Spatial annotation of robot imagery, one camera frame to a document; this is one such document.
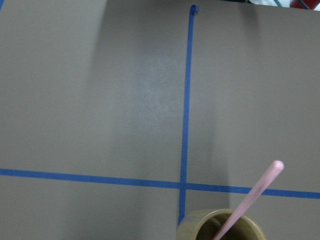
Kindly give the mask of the yellow cup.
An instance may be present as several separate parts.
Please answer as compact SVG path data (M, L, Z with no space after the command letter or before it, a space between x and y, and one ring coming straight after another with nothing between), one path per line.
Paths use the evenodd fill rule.
M202 209L189 212L177 228L177 240L212 240L224 225L232 209ZM223 240L266 240L262 228L250 217L243 215L225 233Z

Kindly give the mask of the pink chopstick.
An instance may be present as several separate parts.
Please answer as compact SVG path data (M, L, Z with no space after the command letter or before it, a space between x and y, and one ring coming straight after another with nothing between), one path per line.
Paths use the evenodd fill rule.
M232 226L246 213L246 211L268 188L268 186L279 176L279 174L284 170L284 167L284 163L280 160L275 160L271 163L269 168L263 173L247 196L218 230L217 234L213 237L213 240L220 240L232 228Z

